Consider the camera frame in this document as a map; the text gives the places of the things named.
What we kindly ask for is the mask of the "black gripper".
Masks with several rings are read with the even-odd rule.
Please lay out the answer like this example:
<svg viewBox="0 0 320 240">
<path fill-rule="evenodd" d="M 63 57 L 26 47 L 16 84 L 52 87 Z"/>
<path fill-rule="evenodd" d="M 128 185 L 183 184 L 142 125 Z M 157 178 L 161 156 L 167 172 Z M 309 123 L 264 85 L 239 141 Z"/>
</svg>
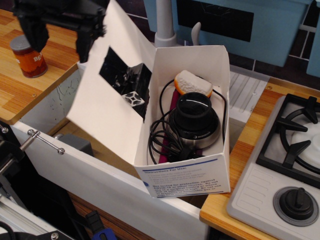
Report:
<svg viewBox="0 0 320 240">
<path fill-rule="evenodd" d="M 94 41 L 105 35 L 106 7 L 97 0 L 15 0 L 12 11 L 37 52 L 43 50 L 49 39 L 47 24 L 77 32 L 80 63 L 88 61 Z"/>
</svg>

